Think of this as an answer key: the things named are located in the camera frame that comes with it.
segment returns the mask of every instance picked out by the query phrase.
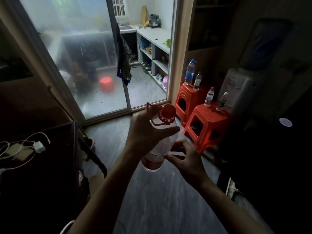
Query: frosted glass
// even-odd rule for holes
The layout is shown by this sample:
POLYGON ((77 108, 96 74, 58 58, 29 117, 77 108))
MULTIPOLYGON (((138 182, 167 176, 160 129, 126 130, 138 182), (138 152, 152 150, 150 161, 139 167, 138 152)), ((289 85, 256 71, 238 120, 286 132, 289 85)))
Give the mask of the frosted glass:
POLYGON ((106 0, 20 1, 85 118, 127 108, 106 0))

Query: window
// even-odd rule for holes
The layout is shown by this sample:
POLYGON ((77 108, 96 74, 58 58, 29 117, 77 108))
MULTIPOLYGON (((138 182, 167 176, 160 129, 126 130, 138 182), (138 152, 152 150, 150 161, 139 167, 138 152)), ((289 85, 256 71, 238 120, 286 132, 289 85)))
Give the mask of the window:
POLYGON ((123 0, 113 0, 115 16, 125 16, 126 9, 123 0))

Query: door frame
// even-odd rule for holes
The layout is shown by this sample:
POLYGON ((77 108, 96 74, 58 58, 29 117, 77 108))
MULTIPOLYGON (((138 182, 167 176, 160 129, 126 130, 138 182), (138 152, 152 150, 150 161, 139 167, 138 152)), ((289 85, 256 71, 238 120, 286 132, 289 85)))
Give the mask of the door frame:
MULTIPOLYGON (((173 53, 175 49, 175 39, 177 35, 177 22, 179 19, 178 18, 179 1, 180 0, 174 0, 173 19, 171 28, 172 44, 170 47, 170 52, 173 53)), ((113 2, 112 0, 106 0, 106 2, 111 20, 113 36, 114 39, 116 39, 115 36, 117 35, 117 25, 113 9, 113 2)), ((7 13, 5 13, 6 16, 4 17, 5 21, 2 20, 2 22, 4 23, 9 35, 14 39, 15 45, 17 44, 20 51, 22 52, 21 56, 23 56, 22 58, 24 62, 26 62, 26 64, 27 63, 30 64, 30 65, 27 64, 28 67, 33 71, 33 73, 39 75, 42 78, 46 86, 50 84, 53 85, 53 93, 55 94, 57 99, 62 103, 62 105, 66 108, 66 110, 68 110, 70 116, 72 116, 81 125, 90 125, 146 109, 146 105, 131 108, 128 88, 123 83, 124 93, 127 101, 127 108, 86 119, 82 114, 82 111, 80 110, 76 100, 74 99, 70 90, 68 89, 64 79, 60 75, 57 66, 55 65, 46 46, 42 42, 39 34, 37 33, 35 27, 33 26, 20 0, 3 0, 0 1, 0 6, 4 7, 4 10, 7 11, 7 13)), ((164 104, 169 102, 169 97, 171 95, 172 89, 171 84, 174 78, 172 67, 174 61, 175 61, 174 54, 170 54, 169 59, 170 79, 168 82, 166 99, 153 102, 152 104, 164 104)))

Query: hand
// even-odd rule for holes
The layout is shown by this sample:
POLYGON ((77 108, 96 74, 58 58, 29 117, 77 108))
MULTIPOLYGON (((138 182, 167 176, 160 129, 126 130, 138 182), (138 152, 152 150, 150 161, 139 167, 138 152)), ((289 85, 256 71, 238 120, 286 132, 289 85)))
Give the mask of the hand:
POLYGON ((179 169, 182 177, 198 190, 201 185, 209 179, 200 154, 195 150, 187 140, 180 140, 174 143, 171 151, 182 152, 186 156, 165 154, 164 158, 179 169))
POLYGON ((149 112, 144 110, 131 118, 129 133, 125 145, 126 152, 132 152, 140 160, 150 152, 159 141, 180 131, 180 127, 156 129, 150 123, 161 107, 149 107, 149 112))

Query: red liquid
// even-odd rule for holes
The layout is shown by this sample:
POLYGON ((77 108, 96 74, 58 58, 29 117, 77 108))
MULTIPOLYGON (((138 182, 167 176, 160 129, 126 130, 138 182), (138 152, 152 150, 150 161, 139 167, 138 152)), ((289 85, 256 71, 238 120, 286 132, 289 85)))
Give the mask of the red liquid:
POLYGON ((159 169, 161 167, 161 165, 163 164, 163 161, 161 161, 161 162, 152 162, 152 161, 147 160, 145 157, 143 157, 141 159, 141 162, 142 162, 143 166, 145 168, 147 168, 147 169, 150 169, 150 170, 157 170, 157 169, 159 169))

